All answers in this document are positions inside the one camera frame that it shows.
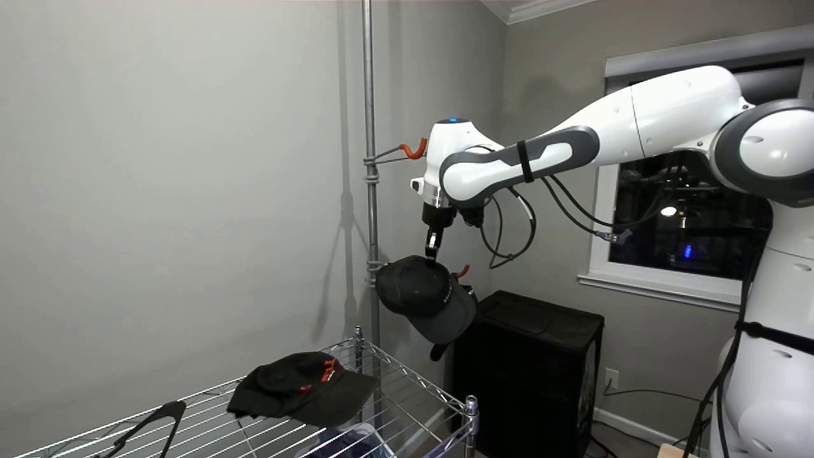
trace metal pole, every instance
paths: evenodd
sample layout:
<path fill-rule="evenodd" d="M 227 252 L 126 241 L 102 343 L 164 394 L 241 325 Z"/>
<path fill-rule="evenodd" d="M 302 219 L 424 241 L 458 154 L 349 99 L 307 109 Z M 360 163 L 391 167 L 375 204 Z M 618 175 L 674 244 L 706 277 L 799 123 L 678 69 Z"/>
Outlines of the metal pole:
<path fill-rule="evenodd" d="M 370 343 L 378 345 L 378 294 L 375 294 L 375 269 L 378 269 L 378 213 L 375 213 L 375 104 L 374 104 L 374 20 L 370 20 L 370 0 L 360 2 L 360 22 L 363 22 L 363 124 L 365 124 L 365 209 L 368 209 L 368 306 L 370 306 Z"/>

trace window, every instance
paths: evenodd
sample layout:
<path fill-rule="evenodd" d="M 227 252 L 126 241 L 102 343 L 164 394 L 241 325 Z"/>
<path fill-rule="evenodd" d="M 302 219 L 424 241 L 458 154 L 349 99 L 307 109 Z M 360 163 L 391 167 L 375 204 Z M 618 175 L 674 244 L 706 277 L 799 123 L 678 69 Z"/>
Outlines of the window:
<path fill-rule="evenodd" d="M 711 40 L 659 53 L 613 59 L 604 88 L 674 69 L 723 63 L 753 104 L 812 97 L 814 29 L 791 29 L 729 40 Z M 723 189 L 701 154 L 678 153 L 599 167 L 595 217 L 635 222 L 626 244 L 592 240 L 589 272 L 580 280 L 609 291 L 734 311 L 740 280 L 771 231 L 763 199 Z"/>

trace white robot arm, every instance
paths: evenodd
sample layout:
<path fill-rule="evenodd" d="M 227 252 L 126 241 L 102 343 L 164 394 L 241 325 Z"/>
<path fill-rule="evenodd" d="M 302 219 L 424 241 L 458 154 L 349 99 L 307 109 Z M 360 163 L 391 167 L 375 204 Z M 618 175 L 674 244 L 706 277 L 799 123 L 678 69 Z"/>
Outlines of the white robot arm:
<path fill-rule="evenodd" d="M 581 165 L 697 151 L 723 186 L 772 204 L 772 231 L 742 315 L 723 425 L 738 458 L 809 458 L 814 450 L 814 104 L 753 106 L 719 67 L 687 69 L 613 92 L 548 132 L 497 144 L 466 120 L 430 132 L 424 202 L 426 256 L 461 210 L 513 182 Z"/>

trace baseball cap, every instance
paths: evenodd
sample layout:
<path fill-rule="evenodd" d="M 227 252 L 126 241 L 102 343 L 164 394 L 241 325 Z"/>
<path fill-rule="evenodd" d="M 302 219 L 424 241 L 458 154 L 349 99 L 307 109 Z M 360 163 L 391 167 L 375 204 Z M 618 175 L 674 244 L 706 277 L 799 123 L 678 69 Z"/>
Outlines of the baseball cap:
<path fill-rule="evenodd" d="M 360 410 L 374 387 L 374 377 L 346 371 L 330 353 L 290 353 L 252 370 L 237 385 L 227 411 L 335 427 Z"/>
<path fill-rule="evenodd" d="M 378 301 L 431 343 L 456 342 L 475 319 L 472 294 L 442 264 L 403 256 L 375 272 Z"/>

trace ceiling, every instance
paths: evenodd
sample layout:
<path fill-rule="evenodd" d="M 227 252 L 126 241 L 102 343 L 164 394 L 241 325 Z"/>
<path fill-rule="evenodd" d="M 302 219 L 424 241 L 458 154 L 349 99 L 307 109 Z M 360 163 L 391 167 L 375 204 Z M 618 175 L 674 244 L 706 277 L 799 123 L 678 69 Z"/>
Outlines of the ceiling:
<path fill-rule="evenodd" d="M 551 16 L 559 11 L 569 11 L 576 6 L 587 6 L 595 0 L 481 0 L 494 16 L 497 16 L 506 26 L 533 20 L 541 16 Z"/>

